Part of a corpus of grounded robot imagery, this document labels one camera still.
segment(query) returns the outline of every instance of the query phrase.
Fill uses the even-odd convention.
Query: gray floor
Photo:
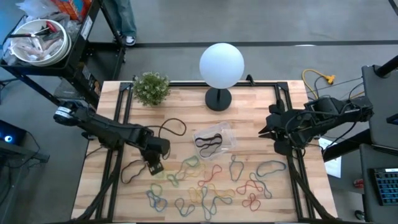
[[[132,0],[132,5],[139,43],[398,39],[398,17],[387,0]],[[21,12],[11,0],[1,1],[0,8],[0,18],[7,18],[0,20],[2,39]],[[111,40],[103,17],[99,16],[95,23],[90,40]],[[299,80],[302,70],[314,68],[336,75],[335,83],[340,83],[359,78],[363,65],[386,62],[396,55],[398,45],[239,49],[246,62],[245,74],[250,73],[257,80]],[[157,71],[171,80],[200,80],[198,63],[203,51],[200,47],[129,49],[119,79],[130,80],[133,75]],[[0,79],[9,77],[0,70]],[[313,83],[316,77],[309,73],[307,80]],[[35,80],[48,91],[54,91],[60,82],[46,77]],[[326,88],[320,94],[344,98],[359,83],[357,80]],[[318,87],[326,87],[326,83],[320,80]],[[12,83],[2,92],[0,119],[31,131],[42,150],[51,155],[46,166],[31,169],[24,178],[13,223],[60,222],[69,218],[87,141],[78,128],[55,123],[55,109],[23,83]],[[328,135],[339,136],[349,126],[337,127]],[[359,124],[348,136],[365,128],[367,124]],[[355,152],[345,156],[343,162],[359,166],[358,157]],[[361,174],[343,168],[344,173],[349,173],[345,180],[337,180],[336,184],[330,177],[333,197],[339,217],[355,221],[353,211],[361,209],[361,195],[339,189],[338,181],[350,185]]]

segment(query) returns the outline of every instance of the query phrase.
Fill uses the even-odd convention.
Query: person's leg
[[[115,0],[118,4],[119,15],[121,17],[121,32],[126,36],[126,45],[134,45],[136,43],[137,27],[134,22],[134,14],[132,12],[130,0]]]
[[[121,16],[119,15],[119,7],[116,1],[118,0],[104,0],[104,4],[109,16],[111,17],[113,25],[119,32],[121,32],[122,21]]]

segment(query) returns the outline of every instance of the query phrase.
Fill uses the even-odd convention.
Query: white globe lamp
[[[200,58],[200,74],[211,86],[205,96],[207,107],[223,111],[232,101],[227,88],[235,85],[242,77],[244,60],[240,51],[231,44],[219,43],[210,46]]]

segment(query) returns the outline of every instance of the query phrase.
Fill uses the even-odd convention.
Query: small succulent plant
[[[159,105],[170,94],[169,79],[158,72],[145,72],[133,78],[133,95],[144,106]]]

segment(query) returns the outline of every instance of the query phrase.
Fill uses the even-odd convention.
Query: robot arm
[[[120,124],[105,118],[75,101],[64,102],[54,114],[54,120],[66,126],[78,126],[98,137],[108,149],[124,143],[136,147],[152,175],[163,170],[160,155],[167,155],[170,141],[154,136],[154,132],[140,124]]]
[[[275,140],[275,152],[285,156],[332,128],[346,122],[369,121],[373,115],[373,106],[365,96],[345,101],[324,97],[304,104],[304,110],[284,111],[281,105],[269,107],[271,115],[259,137]]]

